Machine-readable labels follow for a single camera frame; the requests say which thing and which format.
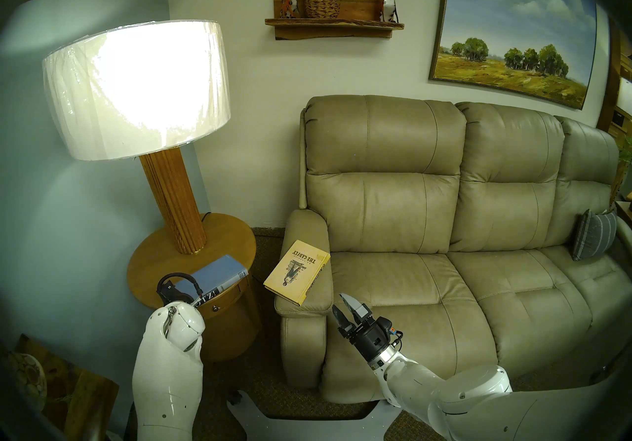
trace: gray striped pillow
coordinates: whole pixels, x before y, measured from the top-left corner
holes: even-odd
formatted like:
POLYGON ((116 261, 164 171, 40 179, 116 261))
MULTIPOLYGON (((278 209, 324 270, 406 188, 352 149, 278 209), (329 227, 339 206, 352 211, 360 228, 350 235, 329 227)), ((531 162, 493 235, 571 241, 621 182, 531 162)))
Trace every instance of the gray striped pillow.
POLYGON ((578 222, 573 246, 573 261, 603 254, 614 242, 616 234, 616 212, 595 214, 586 210, 578 222))

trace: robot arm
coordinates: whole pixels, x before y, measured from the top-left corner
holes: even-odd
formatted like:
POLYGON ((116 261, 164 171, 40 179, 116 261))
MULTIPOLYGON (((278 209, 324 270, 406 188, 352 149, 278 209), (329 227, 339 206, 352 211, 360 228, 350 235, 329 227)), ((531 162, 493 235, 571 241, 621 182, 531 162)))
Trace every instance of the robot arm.
POLYGON ((615 379, 579 389, 513 392, 504 368, 490 364, 443 380, 395 349, 403 334, 390 320, 375 320, 366 305, 341 296, 357 325, 334 305, 338 331, 367 361, 384 397, 448 441, 570 439, 615 379), (393 343, 391 335, 397 335, 393 343))
POLYGON ((132 377, 138 441, 191 441, 202 398, 203 331, 200 312, 182 301, 147 320, 132 377))

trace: sofa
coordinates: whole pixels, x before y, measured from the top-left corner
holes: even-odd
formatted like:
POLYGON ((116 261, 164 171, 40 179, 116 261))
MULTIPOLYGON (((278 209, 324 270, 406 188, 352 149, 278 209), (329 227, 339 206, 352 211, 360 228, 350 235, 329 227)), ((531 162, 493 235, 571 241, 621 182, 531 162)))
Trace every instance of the sofa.
MULTIPOLYGON (((630 316, 622 264, 576 262, 569 247, 578 216, 609 207, 607 133, 517 107, 326 96, 301 113, 299 139, 282 254, 299 239, 331 259, 301 307, 275 298, 290 385, 336 403, 383 398, 337 331, 341 292, 390 319, 403 353, 444 379, 484 363, 515 379, 630 316)), ((632 248, 621 219, 617 244, 632 248)), ((611 335, 613 355, 632 328, 611 335)))

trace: floor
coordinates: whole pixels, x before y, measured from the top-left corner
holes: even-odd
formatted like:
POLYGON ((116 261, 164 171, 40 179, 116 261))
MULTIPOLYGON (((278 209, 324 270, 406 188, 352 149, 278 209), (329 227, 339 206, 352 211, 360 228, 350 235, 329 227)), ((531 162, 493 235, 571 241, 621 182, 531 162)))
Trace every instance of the floor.
MULTIPOLYGON (((331 404, 320 398, 316 390, 292 389, 287 385, 280 355, 280 320, 274 312, 272 294, 261 285, 279 260, 282 229, 254 231, 257 257, 250 272, 255 278, 255 292, 261 304, 264 333, 240 357, 205 368, 193 441, 246 440, 245 432, 226 407, 227 395, 232 390, 244 390, 264 414, 277 418, 357 419, 366 416, 374 406, 374 403, 331 404)), ((568 363, 550 366, 511 382, 515 391, 569 388, 587 383, 588 377, 584 373, 575 374, 568 363)), ((434 430, 406 412, 399 415, 384 439, 442 440, 434 430)))

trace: blue book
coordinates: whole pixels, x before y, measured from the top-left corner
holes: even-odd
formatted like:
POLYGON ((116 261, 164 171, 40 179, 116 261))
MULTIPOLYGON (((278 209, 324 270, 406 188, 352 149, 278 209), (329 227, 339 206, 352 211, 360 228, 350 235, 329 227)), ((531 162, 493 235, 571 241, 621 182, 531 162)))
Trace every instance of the blue book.
POLYGON ((189 294, 195 298, 192 305, 199 307, 203 303, 208 302, 211 298, 222 293, 229 286, 234 285, 245 277, 246 274, 248 274, 248 270, 226 254, 191 274, 202 290, 201 298, 198 298, 193 283, 186 279, 178 281, 175 287, 178 291, 189 294))

